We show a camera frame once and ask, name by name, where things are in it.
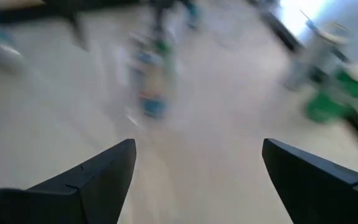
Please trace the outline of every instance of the beige floor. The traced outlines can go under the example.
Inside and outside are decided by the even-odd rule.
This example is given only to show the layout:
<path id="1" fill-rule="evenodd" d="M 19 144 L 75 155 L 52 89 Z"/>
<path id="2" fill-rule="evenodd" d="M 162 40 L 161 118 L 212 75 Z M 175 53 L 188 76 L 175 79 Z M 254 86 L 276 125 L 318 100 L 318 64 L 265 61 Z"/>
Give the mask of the beige floor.
<path id="1" fill-rule="evenodd" d="M 289 54 L 253 9 L 202 5 L 199 32 L 185 29 L 182 9 L 170 22 L 178 75 L 161 120 L 141 115 L 127 75 L 143 9 L 84 15 L 89 52 L 59 20 L 8 28 L 27 67 L 0 72 L 0 187 L 25 189 L 135 138 L 121 223 L 291 223 L 261 158 L 264 138 L 358 170 L 348 125 L 307 120 L 313 89 L 281 86 Z M 238 32 L 222 21 L 237 21 Z"/>

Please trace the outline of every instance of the person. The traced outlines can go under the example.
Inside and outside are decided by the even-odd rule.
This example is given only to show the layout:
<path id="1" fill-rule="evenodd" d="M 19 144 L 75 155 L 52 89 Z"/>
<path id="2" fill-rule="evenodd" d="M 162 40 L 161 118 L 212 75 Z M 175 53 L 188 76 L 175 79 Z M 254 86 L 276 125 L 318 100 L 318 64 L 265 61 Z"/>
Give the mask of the person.
<path id="1" fill-rule="evenodd" d="M 198 9 L 194 3 L 194 0 L 178 0 L 180 1 L 188 11 L 188 25 L 190 28 L 195 29 L 198 22 Z M 175 0 L 150 0 L 152 9 L 154 10 L 154 38 L 156 48 L 162 52 L 168 51 L 168 44 L 165 40 L 165 32 L 163 28 L 163 22 L 165 19 L 167 9 L 170 9 Z"/>

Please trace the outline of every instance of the green object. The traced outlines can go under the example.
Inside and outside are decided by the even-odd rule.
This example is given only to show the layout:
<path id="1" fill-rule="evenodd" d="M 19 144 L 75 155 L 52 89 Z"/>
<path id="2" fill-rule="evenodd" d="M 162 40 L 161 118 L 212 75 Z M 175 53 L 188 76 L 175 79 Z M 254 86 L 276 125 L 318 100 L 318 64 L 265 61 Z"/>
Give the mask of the green object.
<path id="1" fill-rule="evenodd" d="M 313 121 L 328 122 L 342 118 L 352 111 L 352 104 L 358 100 L 357 74 L 352 69 L 340 68 L 332 80 L 319 90 L 306 106 L 306 114 Z"/>

